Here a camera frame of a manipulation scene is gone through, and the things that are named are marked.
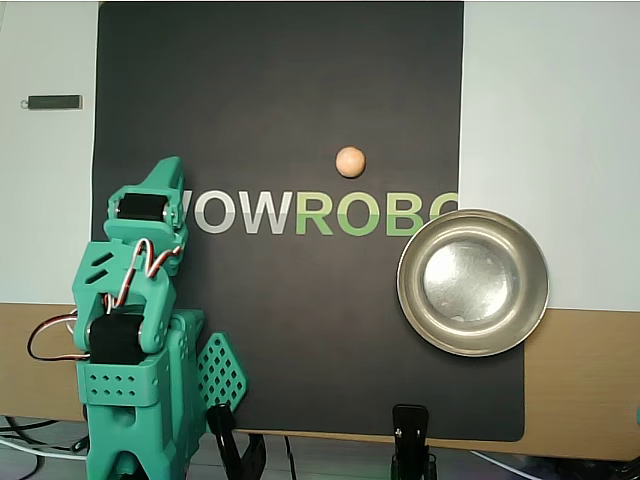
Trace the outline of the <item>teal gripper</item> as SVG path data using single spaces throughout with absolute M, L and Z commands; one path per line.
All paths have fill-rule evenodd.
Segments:
M 172 295 L 171 277 L 188 239 L 184 181 L 182 160 L 168 157 L 141 183 L 110 196 L 103 230 L 111 241 L 88 244 L 72 286 L 76 302 L 105 296 L 114 303 L 163 302 Z

